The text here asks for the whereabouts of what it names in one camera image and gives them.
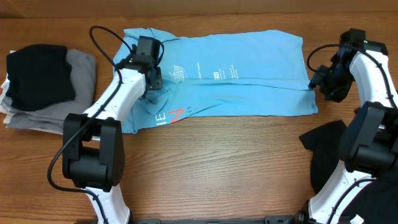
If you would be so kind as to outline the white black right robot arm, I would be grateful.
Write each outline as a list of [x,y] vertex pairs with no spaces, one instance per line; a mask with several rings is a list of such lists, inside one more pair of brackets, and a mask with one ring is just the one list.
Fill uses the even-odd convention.
[[397,173],[397,93],[386,46],[361,40],[338,48],[330,67],[314,71],[309,87],[341,102],[355,82],[361,107],[341,136],[335,170],[308,203],[306,223],[340,223],[341,213],[365,186]]

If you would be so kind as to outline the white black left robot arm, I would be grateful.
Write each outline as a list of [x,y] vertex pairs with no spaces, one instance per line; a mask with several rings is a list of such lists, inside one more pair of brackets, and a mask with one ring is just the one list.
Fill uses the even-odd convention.
[[161,88],[159,67],[128,62],[96,103],[64,120],[63,174],[91,200],[97,223],[133,222],[119,184],[125,166],[122,123],[139,98]]

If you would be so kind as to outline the light blue t-shirt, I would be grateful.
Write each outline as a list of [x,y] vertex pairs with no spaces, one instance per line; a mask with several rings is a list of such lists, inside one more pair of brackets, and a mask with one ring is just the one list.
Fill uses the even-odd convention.
[[155,28],[125,30],[125,43],[153,37],[165,47],[163,87],[137,100],[123,133],[187,117],[303,116],[315,114],[303,39],[279,30],[177,37]]

